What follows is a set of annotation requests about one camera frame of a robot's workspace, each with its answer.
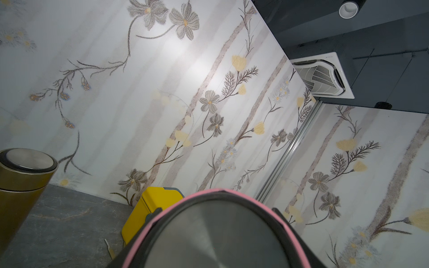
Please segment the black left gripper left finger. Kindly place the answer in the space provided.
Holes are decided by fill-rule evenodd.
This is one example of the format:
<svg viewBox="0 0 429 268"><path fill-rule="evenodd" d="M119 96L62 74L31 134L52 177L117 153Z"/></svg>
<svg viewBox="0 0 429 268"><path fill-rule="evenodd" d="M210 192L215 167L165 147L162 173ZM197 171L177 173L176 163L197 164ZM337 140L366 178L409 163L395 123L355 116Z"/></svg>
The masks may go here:
<svg viewBox="0 0 429 268"><path fill-rule="evenodd" d="M108 265L107 268L132 268L134 258L140 247L143 245L145 237L150 233L151 229L156 226L159 221L159 214L163 213L162 208L157 208L154 213L147 216L146 222L137 234L131 239L130 243L116 256Z"/></svg>

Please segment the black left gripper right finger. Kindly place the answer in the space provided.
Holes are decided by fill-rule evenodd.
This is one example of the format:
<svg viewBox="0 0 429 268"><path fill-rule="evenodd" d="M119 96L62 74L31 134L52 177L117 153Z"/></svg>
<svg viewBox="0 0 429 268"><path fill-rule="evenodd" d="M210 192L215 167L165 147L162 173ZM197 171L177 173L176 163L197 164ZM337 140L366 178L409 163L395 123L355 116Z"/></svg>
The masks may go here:
<svg viewBox="0 0 429 268"><path fill-rule="evenodd" d="M283 222L286 223L286 225L291 229L291 231L293 232L294 236L296 237L296 239L298 240L298 242L301 245L301 248L303 248L307 259L310 263L310 266L312 268L326 268L326 266L319 260L319 258L311 251L311 249L305 244L305 242L300 238L300 236L298 235L298 233L293 229L293 227L291 226L291 224L288 222L288 220L284 217L284 215L280 212L279 209L277 208L272 208L272 211L277 214Z"/></svg>

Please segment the pink thermos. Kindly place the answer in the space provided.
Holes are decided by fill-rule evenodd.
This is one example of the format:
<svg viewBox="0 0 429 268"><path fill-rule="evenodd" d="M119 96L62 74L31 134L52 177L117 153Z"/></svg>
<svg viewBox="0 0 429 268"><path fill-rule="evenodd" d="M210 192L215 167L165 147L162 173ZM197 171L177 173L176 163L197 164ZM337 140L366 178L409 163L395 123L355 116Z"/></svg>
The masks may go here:
<svg viewBox="0 0 429 268"><path fill-rule="evenodd" d="M133 268L308 268L291 229L272 209L227 189L163 210Z"/></svg>

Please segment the gold thermos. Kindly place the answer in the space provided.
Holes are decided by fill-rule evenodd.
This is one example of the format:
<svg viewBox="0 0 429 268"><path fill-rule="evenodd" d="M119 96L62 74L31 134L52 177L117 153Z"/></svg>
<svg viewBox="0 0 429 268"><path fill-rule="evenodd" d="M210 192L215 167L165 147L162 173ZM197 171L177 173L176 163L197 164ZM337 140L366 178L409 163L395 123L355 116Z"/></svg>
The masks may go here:
<svg viewBox="0 0 429 268"><path fill-rule="evenodd" d="M58 166L53 157L41 151L24 148L1 151L1 254L7 250Z"/></svg>

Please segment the small scissors beside box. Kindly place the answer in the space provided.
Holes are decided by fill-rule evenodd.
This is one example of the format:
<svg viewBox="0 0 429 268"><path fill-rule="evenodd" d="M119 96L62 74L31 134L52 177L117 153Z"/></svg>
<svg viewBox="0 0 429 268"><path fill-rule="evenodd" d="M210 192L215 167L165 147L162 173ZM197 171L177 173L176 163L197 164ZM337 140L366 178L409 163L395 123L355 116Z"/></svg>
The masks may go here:
<svg viewBox="0 0 429 268"><path fill-rule="evenodd" d="M104 242L106 244L107 251L108 251L108 254L109 254L111 260L114 260L116 257L116 254L115 254L113 248L110 246L110 244L108 243L108 241L106 239L104 239Z"/></svg>

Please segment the yellow storage box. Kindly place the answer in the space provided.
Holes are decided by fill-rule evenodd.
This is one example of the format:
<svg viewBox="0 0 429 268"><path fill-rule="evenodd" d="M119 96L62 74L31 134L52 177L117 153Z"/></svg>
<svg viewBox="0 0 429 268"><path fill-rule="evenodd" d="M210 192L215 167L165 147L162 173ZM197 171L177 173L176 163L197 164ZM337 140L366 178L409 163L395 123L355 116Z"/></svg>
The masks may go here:
<svg viewBox="0 0 429 268"><path fill-rule="evenodd" d="M148 187L141 194L137 205L121 230L124 243L127 245L133 239L146 221L148 221L148 216L152 215L156 209L167 209L183 198L184 195L177 188Z"/></svg>

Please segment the white ceiling air vent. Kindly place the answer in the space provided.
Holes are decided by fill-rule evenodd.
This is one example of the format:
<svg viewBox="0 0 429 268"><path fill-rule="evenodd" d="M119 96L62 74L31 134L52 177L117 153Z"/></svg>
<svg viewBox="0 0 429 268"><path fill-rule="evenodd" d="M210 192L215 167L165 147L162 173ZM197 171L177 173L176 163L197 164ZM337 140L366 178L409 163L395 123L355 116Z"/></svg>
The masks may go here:
<svg viewBox="0 0 429 268"><path fill-rule="evenodd" d="M292 59L291 63L315 97L355 98L351 89L353 64L338 53L328 52Z"/></svg>

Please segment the white ceiling spotlight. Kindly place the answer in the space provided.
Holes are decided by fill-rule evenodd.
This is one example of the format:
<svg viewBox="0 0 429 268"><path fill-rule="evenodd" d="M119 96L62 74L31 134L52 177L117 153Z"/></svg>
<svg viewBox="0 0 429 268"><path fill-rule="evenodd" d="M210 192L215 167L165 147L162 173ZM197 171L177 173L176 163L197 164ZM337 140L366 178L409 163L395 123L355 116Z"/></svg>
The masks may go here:
<svg viewBox="0 0 429 268"><path fill-rule="evenodd" d="M342 19L349 20L353 17L355 17L360 10L362 9L363 5L365 4L366 0L345 0L341 4L339 8L339 16Z"/></svg>

